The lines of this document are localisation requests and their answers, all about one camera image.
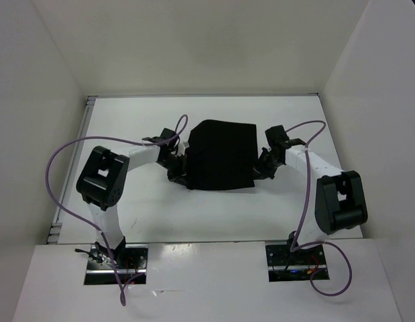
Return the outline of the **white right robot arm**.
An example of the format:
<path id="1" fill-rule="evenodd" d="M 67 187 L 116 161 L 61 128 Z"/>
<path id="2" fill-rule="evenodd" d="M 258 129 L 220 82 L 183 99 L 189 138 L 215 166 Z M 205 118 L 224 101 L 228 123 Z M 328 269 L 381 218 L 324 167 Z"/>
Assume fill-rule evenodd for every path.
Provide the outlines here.
<path id="1" fill-rule="evenodd" d="M 254 179 L 274 179 L 281 166 L 293 168 L 306 179 L 302 215 L 286 248 L 289 261 L 300 264 L 310 248 L 325 244 L 329 237 L 345 229 L 363 225 L 368 213 L 361 176 L 329 164 L 309 149 L 307 142 L 291 139 L 283 126 L 265 131 L 269 147 L 263 148 L 253 168 Z"/>

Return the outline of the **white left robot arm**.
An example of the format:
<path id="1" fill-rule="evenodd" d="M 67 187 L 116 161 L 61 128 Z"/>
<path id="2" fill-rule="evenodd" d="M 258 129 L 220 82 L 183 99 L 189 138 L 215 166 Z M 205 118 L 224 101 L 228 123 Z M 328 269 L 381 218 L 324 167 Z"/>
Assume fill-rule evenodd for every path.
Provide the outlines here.
<path id="1" fill-rule="evenodd" d="M 88 157 L 76 190 L 93 217 L 97 249 L 111 268 L 122 266 L 126 260 L 126 241 L 119 225 L 117 204 L 123 195 L 127 173 L 156 163 L 167 170 L 170 182 L 185 186 L 186 160 L 177 154 L 179 140 L 176 131 L 165 128 L 160 136 L 148 138 L 145 145 L 120 153 L 97 146 Z"/>

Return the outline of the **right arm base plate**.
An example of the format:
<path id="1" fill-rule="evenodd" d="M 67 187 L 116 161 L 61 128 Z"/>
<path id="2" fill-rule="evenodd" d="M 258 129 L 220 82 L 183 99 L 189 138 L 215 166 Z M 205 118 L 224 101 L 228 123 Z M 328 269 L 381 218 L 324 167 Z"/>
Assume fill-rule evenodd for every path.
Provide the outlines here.
<path id="1" fill-rule="evenodd" d="M 290 241 L 265 244 L 265 255 L 270 282 L 328 280 L 327 261 L 322 246 L 290 251 Z"/>

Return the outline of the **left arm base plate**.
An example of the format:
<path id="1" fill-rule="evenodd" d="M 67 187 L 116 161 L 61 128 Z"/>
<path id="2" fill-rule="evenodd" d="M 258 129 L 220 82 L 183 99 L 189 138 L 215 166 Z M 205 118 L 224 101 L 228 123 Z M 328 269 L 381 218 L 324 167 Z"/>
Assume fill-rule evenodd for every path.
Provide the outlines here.
<path id="1" fill-rule="evenodd" d="M 88 254 L 84 285 L 117 284 L 111 261 L 104 252 L 93 244 Z M 117 274 L 122 284 L 145 284 L 147 274 L 148 245 L 127 244 L 124 254 L 115 259 Z"/>

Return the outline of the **black skirt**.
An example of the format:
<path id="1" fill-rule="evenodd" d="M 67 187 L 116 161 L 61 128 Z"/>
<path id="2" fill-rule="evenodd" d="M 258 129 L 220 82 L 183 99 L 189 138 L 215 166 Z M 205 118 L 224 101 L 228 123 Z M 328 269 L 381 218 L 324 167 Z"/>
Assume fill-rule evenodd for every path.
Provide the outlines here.
<path id="1" fill-rule="evenodd" d="M 190 131 L 186 156 L 186 188 L 231 191 L 255 186 L 257 127 L 208 119 Z"/>

